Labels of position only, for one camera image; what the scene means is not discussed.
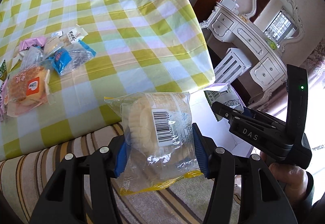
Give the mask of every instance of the ornate mirror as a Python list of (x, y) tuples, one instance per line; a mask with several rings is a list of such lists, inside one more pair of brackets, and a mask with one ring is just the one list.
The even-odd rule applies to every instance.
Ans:
[(299, 41), (304, 33), (296, 0), (252, 0), (251, 12), (241, 17), (254, 25), (260, 35), (272, 40), (281, 53), (287, 43)]

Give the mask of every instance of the silver screw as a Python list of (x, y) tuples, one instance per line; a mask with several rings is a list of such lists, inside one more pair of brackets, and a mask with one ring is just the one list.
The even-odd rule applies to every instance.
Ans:
[(66, 155), (64, 156), (64, 158), (65, 158), (66, 160), (71, 160), (73, 157), (74, 157), (73, 154), (66, 154)]
[(222, 148), (222, 147), (217, 147), (217, 148), (216, 148), (216, 153), (217, 153), (217, 154), (224, 154), (224, 153), (225, 153), (225, 149)]
[(258, 154), (252, 154), (251, 157), (255, 161), (258, 161), (259, 159), (261, 159), (261, 157)]
[(108, 151), (109, 151), (109, 148), (108, 148), (107, 146), (104, 146), (104, 147), (100, 148), (100, 152), (101, 152), (102, 154), (105, 154), (105, 153), (107, 153)]

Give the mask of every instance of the yellow and white tablecloth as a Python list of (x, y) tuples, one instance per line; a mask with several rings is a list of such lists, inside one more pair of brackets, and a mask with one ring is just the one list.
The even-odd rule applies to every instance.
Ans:
[[(104, 96), (195, 92), (215, 80), (207, 46), (188, 0), (3, 0), (0, 60), (12, 64), (26, 38), (79, 24), (96, 57), (59, 77), (55, 103), (0, 126), (0, 161), (54, 146), (119, 121)], [(14, 67), (10, 75), (18, 72)]]

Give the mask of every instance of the hand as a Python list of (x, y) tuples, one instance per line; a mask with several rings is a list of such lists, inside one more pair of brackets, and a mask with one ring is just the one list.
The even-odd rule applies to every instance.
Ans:
[[(266, 161), (266, 154), (261, 152), (262, 160)], [(304, 199), (308, 184), (308, 176), (305, 170), (299, 166), (284, 165), (273, 163), (269, 166), (274, 178), (278, 181), (286, 183), (284, 193), (291, 206)]]

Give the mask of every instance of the striped cushion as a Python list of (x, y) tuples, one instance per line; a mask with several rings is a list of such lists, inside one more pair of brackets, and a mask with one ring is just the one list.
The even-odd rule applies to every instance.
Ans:
[[(89, 155), (111, 139), (122, 135), (121, 124), (76, 138), (39, 152), (0, 163), (0, 191), (19, 218), (28, 223), (36, 202), (53, 171), (67, 153)], [(213, 181), (203, 176), (184, 179), (170, 188), (131, 196), (119, 196), (112, 181), (123, 223), (199, 224), (208, 207)], [(84, 190), (87, 222), (93, 223), (89, 176)], [(239, 205), (234, 202), (231, 223), (237, 223)]]

